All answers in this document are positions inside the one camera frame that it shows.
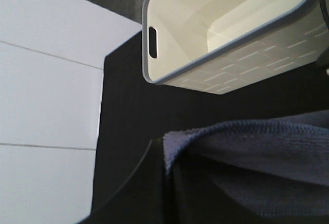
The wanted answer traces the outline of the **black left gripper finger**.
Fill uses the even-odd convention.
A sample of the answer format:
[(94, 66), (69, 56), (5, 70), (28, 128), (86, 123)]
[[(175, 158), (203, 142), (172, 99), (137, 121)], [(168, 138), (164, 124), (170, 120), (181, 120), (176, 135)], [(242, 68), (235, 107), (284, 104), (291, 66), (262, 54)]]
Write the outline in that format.
[(86, 223), (167, 223), (163, 140), (153, 139), (128, 179)]

